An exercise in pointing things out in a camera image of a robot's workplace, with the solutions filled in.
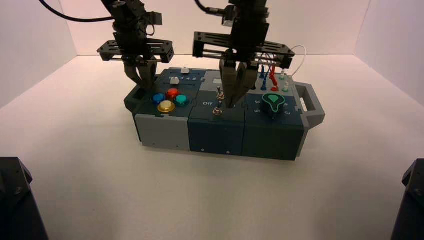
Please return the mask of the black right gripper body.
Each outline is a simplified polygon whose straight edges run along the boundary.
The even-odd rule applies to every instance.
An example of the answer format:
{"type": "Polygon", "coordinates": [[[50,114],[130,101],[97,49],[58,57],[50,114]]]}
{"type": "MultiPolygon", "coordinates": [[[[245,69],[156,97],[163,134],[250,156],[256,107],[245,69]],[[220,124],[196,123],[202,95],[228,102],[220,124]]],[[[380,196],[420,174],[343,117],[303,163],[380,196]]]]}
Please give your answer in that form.
{"type": "Polygon", "coordinates": [[[267,22],[248,22],[236,20],[231,34],[198,32],[194,33],[192,55],[196,58],[209,58],[211,54],[220,55],[218,59],[254,63],[273,55],[271,63],[288,69],[295,53],[284,44],[266,41],[270,24],[267,22]]]}

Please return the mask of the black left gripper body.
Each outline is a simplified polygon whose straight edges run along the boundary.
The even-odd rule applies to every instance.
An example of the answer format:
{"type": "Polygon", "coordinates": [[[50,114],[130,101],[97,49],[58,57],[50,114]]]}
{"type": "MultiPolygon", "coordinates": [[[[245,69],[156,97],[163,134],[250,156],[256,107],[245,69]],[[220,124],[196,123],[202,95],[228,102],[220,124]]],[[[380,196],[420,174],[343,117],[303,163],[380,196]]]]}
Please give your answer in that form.
{"type": "Polygon", "coordinates": [[[103,61],[110,61],[114,56],[124,58],[141,57],[145,61],[153,61],[159,57],[161,63],[169,63],[174,56],[173,42],[169,40],[149,38],[147,27],[152,23],[136,19],[130,22],[113,23],[114,39],[108,40],[97,49],[103,61]]]}

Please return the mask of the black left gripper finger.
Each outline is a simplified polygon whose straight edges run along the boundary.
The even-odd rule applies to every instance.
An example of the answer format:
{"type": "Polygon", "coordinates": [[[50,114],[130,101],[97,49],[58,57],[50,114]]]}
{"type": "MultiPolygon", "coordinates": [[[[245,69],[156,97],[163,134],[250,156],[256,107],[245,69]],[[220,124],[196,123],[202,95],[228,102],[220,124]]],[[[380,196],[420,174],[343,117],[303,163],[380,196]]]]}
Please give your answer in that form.
{"type": "Polygon", "coordinates": [[[143,89],[145,88],[143,86],[143,80],[139,76],[138,69],[134,64],[125,62],[124,63],[124,72],[129,79],[131,79],[134,83],[136,83],[137,86],[139,86],[140,88],[143,88],[143,89]]]}
{"type": "Polygon", "coordinates": [[[155,81],[157,71],[157,63],[156,62],[146,62],[140,66],[140,77],[141,84],[140,86],[143,89],[150,89],[155,81]]]}

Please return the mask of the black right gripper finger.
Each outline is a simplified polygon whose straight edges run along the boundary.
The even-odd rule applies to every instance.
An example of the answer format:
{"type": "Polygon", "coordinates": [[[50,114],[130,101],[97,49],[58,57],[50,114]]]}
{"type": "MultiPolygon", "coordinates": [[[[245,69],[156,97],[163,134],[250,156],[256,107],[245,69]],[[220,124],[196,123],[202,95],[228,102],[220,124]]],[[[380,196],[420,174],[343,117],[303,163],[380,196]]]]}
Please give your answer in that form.
{"type": "Polygon", "coordinates": [[[237,68],[235,85],[231,97],[231,106],[239,102],[239,100],[255,86],[257,80],[257,65],[248,65],[240,63],[237,68]]]}
{"type": "Polygon", "coordinates": [[[227,108],[233,108],[237,100],[237,72],[236,65],[220,62],[220,75],[227,108]]]}

